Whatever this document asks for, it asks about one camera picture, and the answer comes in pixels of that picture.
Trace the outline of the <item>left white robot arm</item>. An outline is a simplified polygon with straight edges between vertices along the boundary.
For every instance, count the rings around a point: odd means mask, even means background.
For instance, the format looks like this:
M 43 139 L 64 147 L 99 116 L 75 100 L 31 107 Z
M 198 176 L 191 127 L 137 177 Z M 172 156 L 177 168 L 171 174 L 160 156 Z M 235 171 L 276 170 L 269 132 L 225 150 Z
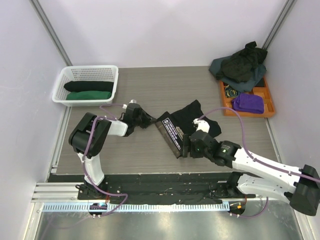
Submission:
M 107 193 L 100 152 L 107 136 L 128 137 L 135 127 L 146 129 L 156 122 L 138 103 L 123 104 L 121 116 L 98 116 L 87 112 L 71 132 L 68 143 L 81 161 L 84 181 L 75 187 L 79 200 L 100 200 L 106 196 L 124 197 L 123 193 Z

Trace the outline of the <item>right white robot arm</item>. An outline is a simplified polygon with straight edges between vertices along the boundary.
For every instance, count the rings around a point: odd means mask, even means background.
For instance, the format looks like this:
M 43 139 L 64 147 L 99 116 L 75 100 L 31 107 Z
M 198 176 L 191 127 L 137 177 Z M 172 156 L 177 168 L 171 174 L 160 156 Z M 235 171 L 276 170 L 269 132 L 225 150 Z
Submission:
M 225 184 L 229 197 L 248 195 L 269 197 L 288 203 L 307 216 L 317 214 L 320 203 L 320 179 L 317 170 L 305 165 L 293 167 L 258 156 L 231 141 L 218 142 L 198 130 L 184 134 L 182 157 L 204 157 L 212 163 L 234 171 Z

